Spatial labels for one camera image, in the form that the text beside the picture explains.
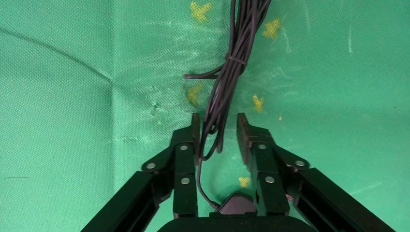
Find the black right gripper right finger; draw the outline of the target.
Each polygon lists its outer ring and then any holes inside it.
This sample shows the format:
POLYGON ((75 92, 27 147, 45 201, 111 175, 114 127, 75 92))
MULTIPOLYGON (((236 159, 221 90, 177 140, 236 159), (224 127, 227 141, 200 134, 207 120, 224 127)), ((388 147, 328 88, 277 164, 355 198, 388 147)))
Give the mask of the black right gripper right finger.
POLYGON ((309 162, 277 145, 269 130, 236 120, 243 163, 263 232, 390 232, 392 228, 309 162))

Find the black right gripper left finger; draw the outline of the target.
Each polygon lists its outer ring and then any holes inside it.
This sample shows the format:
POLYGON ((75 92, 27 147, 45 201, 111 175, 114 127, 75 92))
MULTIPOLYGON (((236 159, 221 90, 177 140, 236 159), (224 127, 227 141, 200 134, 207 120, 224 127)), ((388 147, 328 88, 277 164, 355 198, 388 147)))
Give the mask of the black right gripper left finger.
POLYGON ((82 230, 143 232, 170 195, 174 218, 197 217, 199 124, 192 114, 191 124, 175 130, 169 146, 146 161, 82 230))

